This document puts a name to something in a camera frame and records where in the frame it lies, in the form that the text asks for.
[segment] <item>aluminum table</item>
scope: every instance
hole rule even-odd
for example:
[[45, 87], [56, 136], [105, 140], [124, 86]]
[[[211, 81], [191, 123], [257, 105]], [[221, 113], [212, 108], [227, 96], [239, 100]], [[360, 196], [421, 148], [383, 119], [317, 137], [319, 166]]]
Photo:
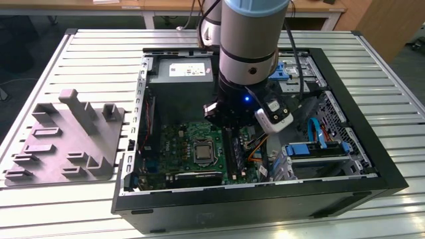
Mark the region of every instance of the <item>aluminum table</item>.
[[[421, 238], [425, 237], [425, 108], [361, 36], [351, 32], [295, 31], [297, 47], [323, 48], [363, 113], [406, 178], [409, 188], [336, 218], [300, 220], [165, 235], [165, 238]], [[19, 153], [35, 119], [36, 103], [53, 102], [75, 88], [93, 107], [115, 103], [132, 120], [135, 84], [144, 48], [196, 47], [193, 30], [79, 30], [67, 34], [0, 146], [4, 170]], [[283, 32], [280, 47], [291, 47]], [[129, 132], [124, 125], [121, 135]], [[128, 141], [120, 139], [119, 149]], [[123, 157], [117, 153], [116, 162]], [[0, 238], [127, 239], [144, 235], [111, 214], [115, 177], [81, 185], [3, 188]]]

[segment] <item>blue latch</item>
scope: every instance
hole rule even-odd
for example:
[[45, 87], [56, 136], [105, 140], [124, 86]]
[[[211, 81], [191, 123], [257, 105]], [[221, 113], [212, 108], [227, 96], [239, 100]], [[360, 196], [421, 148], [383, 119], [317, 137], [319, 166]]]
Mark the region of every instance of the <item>blue latch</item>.
[[293, 149], [293, 153], [295, 155], [307, 155], [311, 154], [311, 151], [308, 150], [308, 146], [307, 144], [292, 144], [292, 149]]
[[351, 153], [351, 146], [349, 146], [348, 142], [344, 141], [341, 143], [341, 146], [343, 146], [345, 153], [349, 154]]
[[304, 143], [288, 145], [285, 148], [287, 148], [288, 156], [311, 154], [311, 151], [308, 150], [308, 146]]
[[273, 81], [288, 81], [289, 75], [285, 71], [285, 63], [279, 62], [276, 66], [276, 71], [273, 74], [268, 77]]
[[293, 150], [292, 150], [291, 145], [287, 146], [285, 148], [287, 148], [287, 154], [288, 154], [288, 156], [292, 156], [292, 155], [293, 155]]

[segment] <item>desk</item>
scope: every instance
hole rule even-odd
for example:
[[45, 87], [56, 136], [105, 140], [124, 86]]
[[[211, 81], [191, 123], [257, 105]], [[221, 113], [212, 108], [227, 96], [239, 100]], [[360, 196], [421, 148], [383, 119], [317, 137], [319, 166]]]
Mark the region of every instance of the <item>desk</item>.
[[[316, 0], [296, 0], [296, 17], [325, 18], [321, 30], [333, 30], [347, 7], [340, 1], [335, 5]], [[117, 4], [93, 5], [92, 0], [0, 0], [3, 15], [137, 15], [145, 20], [147, 29], [155, 29], [155, 16], [188, 16], [192, 0], [121, 0]], [[193, 15], [200, 6], [196, 1]], [[289, 5], [288, 17], [292, 16]]]
[[[351, 32], [293, 31], [299, 47], [323, 48], [363, 113], [381, 139], [409, 188], [379, 198], [336, 218], [179, 232], [163, 238], [405, 238], [425, 231], [424, 106], [363, 37]], [[65, 35], [0, 146], [0, 173], [9, 169], [35, 119], [36, 103], [55, 101], [63, 88], [76, 88], [93, 107], [124, 107], [133, 119], [137, 75], [144, 48], [197, 46], [193, 30], [79, 30]], [[280, 47], [291, 47], [283, 32]], [[127, 135], [129, 126], [123, 126]], [[117, 148], [125, 150], [121, 138]], [[123, 152], [117, 153], [116, 162]], [[116, 176], [101, 183], [0, 191], [0, 238], [128, 239], [143, 235], [111, 214]], [[0, 174], [4, 187], [4, 174]]]
[[[347, 11], [345, 6], [340, 1], [336, 1], [335, 5], [327, 4], [323, 1], [316, 0], [295, 0], [296, 5], [296, 17], [317, 17], [325, 18], [323, 25], [323, 31], [332, 31], [341, 13]], [[155, 29], [153, 17], [155, 16], [188, 16], [191, 13], [192, 0], [145, 0], [144, 19], [147, 29]], [[193, 15], [199, 14], [200, 5], [196, 1]], [[292, 16], [292, 4], [287, 17]]]
[[144, 0], [93, 4], [92, 0], [0, 0], [0, 15], [143, 15]]

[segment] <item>white label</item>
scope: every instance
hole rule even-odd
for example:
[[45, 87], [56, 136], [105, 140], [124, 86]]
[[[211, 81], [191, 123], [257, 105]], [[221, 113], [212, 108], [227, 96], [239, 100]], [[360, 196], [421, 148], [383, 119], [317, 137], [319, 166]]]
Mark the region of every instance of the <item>white label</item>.
[[121, 9], [140, 9], [139, 6], [123, 6]]
[[273, 101], [272, 103], [268, 104], [268, 107], [269, 107], [271, 111], [273, 111], [273, 112], [277, 111], [280, 108], [279, 102]]
[[297, 73], [297, 70], [293, 68], [287, 68], [287, 72], [291, 74], [295, 74], [295, 73]]
[[204, 76], [204, 63], [175, 63], [171, 65], [171, 77], [173, 76]]
[[267, 177], [267, 169], [265, 169], [265, 167], [263, 165], [260, 166], [259, 171]]

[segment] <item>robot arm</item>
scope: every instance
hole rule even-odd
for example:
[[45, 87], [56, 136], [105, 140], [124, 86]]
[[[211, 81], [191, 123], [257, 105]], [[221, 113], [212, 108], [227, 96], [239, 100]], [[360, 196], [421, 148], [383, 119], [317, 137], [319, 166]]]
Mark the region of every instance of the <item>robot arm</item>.
[[[239, 129], [259, 121], [267, 133], [276, 133], [293, 121], [280, 89], [268, 81], [277, 64], [277, 42], [288, 5], [289, 0], [223, 1], [219, 96], [204, 107], [207, 120], [220, 127]], [[216, 35], [205, 36], [205, 42], [217, 44]]]

